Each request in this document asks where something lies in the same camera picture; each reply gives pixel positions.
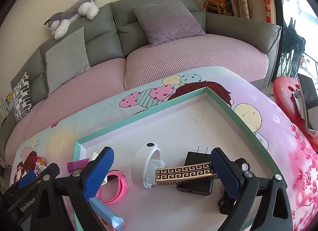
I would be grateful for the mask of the gold black patterned harmonica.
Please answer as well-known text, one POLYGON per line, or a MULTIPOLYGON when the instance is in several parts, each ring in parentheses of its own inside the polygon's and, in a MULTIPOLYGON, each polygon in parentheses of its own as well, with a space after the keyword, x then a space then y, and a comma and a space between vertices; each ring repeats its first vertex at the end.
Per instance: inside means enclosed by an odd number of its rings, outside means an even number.
POLYGON ((190 182, 202 181, 205 179, 218 179, 218 175, 213 171, 209 162, 156 169, 155 181, 160 186, 178 185, 190 182))

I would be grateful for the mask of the magazines beside sofa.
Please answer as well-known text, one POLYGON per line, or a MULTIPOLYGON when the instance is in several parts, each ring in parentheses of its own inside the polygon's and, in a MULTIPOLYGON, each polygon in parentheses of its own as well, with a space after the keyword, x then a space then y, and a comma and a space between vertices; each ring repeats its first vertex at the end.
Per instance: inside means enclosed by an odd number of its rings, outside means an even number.
POLYGON ((13 92, 8 93, 6 97, 2 97, 1 99, 1 115, 6 118, 9 112, 11 111, 13 107, 13 97, 14 94, 13 92))

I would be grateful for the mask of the pink puppy figurine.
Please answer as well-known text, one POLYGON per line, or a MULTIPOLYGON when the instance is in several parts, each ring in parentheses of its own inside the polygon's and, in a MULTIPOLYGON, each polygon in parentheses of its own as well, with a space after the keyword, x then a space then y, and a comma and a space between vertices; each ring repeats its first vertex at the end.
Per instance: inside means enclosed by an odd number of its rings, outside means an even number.
POLYGON ((39 175, 46 169, 46 159, 44 157, 36 157, 33 160, 35 164, 35 173, 36 175, 39 175))

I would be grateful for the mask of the white smart watch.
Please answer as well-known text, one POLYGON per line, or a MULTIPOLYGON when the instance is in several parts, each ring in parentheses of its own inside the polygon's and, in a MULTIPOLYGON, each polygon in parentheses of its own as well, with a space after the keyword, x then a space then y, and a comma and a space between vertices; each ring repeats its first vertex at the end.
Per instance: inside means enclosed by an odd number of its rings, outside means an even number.
POLYGON ((161 150, 156 143, 142 145, 137 151, 131 167, 131 179, 134 184, 151 189, 156 186, 155 172, 165 168, 161 150))

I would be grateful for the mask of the black toy car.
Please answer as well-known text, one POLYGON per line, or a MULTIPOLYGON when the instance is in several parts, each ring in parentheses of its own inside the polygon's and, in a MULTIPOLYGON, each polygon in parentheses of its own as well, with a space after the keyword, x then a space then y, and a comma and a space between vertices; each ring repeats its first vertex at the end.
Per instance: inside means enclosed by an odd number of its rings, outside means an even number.
POLYGON ((223 197, 218 201, 219 212, 223 215, 230 215, 238 198, 240 198, 241 186, 244 178, 241 180, 230 171, 228 167, 220 172, 220 180, 225 188, 223 197))

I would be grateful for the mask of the husky plush toy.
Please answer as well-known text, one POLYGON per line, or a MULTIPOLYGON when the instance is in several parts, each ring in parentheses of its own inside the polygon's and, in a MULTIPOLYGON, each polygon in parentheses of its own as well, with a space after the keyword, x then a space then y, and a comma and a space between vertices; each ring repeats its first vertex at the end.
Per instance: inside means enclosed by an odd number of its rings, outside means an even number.
POLYGON ((93 20, 99 12, 95 0, 79 0, 68 10, 53 14, 45 23, 55 40, 63 38, 71 23, 81 17, 87 17, 88 20, 93 20))

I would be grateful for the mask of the black metal rack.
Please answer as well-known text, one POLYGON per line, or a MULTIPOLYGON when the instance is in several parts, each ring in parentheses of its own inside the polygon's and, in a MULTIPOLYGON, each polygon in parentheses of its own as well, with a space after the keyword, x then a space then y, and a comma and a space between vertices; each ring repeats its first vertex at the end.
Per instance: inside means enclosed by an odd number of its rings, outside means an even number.
POLYGON ((283 24, 282 50, 279 73, 281 76, 296 78, 304 55, 306 40, 297 34, 296 20, 290 19, 289 24, 283 24))

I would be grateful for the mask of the light grey cushion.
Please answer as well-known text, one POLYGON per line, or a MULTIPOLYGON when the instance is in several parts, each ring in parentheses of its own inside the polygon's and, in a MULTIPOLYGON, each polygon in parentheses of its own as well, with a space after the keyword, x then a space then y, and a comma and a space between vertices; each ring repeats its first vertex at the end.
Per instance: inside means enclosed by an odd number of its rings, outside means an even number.
POLYGON ((45 53, 48 93, 51 95, 69 80, 91 69, 80 28, 45 53))

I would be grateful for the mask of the black white patterned cushion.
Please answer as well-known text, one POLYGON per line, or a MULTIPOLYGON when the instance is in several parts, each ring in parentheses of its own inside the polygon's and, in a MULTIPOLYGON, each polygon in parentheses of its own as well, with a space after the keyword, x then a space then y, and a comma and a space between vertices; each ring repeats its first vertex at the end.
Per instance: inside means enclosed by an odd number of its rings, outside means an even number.
POLYGON ((27 71, 13 88, 14 92, 14 116, 20 122, 32 109, 30 81, 27 71))

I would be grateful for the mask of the smartphone on stand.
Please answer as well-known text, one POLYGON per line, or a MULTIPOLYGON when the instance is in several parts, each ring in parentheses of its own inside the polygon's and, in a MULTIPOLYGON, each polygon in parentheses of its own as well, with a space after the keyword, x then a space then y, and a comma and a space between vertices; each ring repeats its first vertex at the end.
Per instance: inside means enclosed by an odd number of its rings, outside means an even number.
POLYGON ((317 136, 317 89, 313 80, 297 73, 298 87, 293 92, 298 112, 304 120, 306 131, 311 136, 317 136))

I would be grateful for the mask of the magenta small flashlight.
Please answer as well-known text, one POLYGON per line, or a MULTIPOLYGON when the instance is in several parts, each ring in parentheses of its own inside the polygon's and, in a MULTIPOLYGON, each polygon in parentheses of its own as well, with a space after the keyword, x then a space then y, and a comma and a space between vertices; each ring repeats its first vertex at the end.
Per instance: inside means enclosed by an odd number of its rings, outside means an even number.
POLYGON ((82 171, 85 166, 88 164, 89 158, 81 159, 73 162, 67 163, 67 171, 68 173, 73 173, 76 170, 82 171))

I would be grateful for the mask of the grey purple cushion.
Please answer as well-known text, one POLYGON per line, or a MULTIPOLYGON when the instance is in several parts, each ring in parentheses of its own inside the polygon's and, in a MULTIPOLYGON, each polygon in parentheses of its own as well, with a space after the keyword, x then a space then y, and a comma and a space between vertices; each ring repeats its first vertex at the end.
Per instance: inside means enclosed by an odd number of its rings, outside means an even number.
POLYGON ((132 8, 144 30, 150 46, 173 40, 205 35, 205 31, 181 1, 132 8))

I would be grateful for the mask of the black power adapter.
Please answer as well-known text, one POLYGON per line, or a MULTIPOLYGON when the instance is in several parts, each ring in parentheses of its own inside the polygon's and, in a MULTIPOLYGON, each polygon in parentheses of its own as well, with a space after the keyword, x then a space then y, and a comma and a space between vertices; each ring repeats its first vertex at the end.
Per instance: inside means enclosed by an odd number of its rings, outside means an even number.
POLYGON ((198 150, 196 152, 188 151, 184 166, 190 172, 185 175, 185 181, 180 181, 176 185, 176 189, 184 193, 209 196, 213 188, 210 155, 207 154, 207 149, 205 153, 201 153, 198 150))

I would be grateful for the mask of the white power adapter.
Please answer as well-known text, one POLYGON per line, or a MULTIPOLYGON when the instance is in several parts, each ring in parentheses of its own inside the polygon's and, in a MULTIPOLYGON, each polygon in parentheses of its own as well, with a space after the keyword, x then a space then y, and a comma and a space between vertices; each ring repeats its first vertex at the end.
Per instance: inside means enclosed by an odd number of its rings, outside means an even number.
POLYGON ((89 161, 91 162, 91 161, 95 160, 98 157, 98 155, 99 155, 98 153, 92 152, 91 156, 89 158, 89 161))

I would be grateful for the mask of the cartoon print bed sheet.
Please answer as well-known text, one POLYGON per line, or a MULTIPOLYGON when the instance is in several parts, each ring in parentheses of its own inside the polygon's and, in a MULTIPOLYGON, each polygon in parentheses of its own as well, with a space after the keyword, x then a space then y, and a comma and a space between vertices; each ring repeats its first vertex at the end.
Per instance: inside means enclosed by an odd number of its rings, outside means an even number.
POLYGON ((208 87, 253 131, 287 181, 294 230, 307 230, 317 215, 317 153, 280 107, 236 73, 223 67, 190 69, 171 76, 107 73, 93 67, 38 104, 15 127, 6 159, 11 182, 34 168, 33 156, 66 172, 77 140, 137 112, 162 105, 173 95, 208 87))

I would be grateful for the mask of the teal white shallow box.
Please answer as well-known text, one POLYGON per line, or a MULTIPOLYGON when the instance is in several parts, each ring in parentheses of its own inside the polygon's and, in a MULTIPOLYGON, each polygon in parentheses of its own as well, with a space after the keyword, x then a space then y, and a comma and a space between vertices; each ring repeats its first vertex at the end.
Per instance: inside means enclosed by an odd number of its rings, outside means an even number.
POLYGON ((111 170, 126 176, 128 192, 111 210, 126 230, 291 230, 286 182, 276 163, 240 117, 212 90, 203 88, 114 123, 76 142, 74 160, 105 147, 114 151, 111 170), (219 147, 238 164, 244 182, 230 215, 219 212, 225 188, 213 180, 209 196, 180 192, 176 185, 151 189, 131 179, 142 145, 156 143, 166 167, 184 166, 188 151, 211 155, 219 147))

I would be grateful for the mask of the pink smart watch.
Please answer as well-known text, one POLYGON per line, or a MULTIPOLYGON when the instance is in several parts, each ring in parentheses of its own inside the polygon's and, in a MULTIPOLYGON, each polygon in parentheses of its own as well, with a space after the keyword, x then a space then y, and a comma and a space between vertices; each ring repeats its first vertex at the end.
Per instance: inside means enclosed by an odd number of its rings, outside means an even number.
POLYGON ((106 177, 108 183, 99 188, 96 197, 106 205, 116 204, 120 202, 128 192, 126 176, 119 170, 111 170, 107 173, 106 177), (104 195, 106 191, 111 191, 111 195, 114 195, 114 197, 105 200, 104 195))

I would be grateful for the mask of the grey sofa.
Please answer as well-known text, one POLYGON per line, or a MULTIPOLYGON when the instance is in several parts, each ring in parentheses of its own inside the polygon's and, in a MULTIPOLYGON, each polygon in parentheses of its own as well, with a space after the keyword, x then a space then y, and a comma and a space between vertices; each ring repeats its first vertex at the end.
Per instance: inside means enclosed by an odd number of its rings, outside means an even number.
POLYGON ((12 166, 18 148, 52 124, 95 103, 181 71, 219 66, 255 87, 268 86, 281 28, 253 19, 203 11, 197 0, 119 0, 93 19, 77 18, 60 40, 42 43, 11 80, 29 76, 32 110, 21 121, 9 112, 1 127, 1 165, 12 166), (90 69, 53 93, 49 69, 69 35, 83 29, 90 69))

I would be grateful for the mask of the pink sofa cover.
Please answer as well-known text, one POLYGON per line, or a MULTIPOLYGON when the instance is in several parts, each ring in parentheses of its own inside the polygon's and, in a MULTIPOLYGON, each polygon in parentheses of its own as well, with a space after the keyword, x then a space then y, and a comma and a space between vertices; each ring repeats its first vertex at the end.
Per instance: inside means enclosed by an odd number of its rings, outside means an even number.
POLYGON ((71 79, 17 122, 11 112, 1 127, 1 160, 12 165, 20 145, 44 128, 97 102, 189 69, 220 66, 248 82, 263 79, 269 56, 241 40, 206 34, 143 46, 71 79))

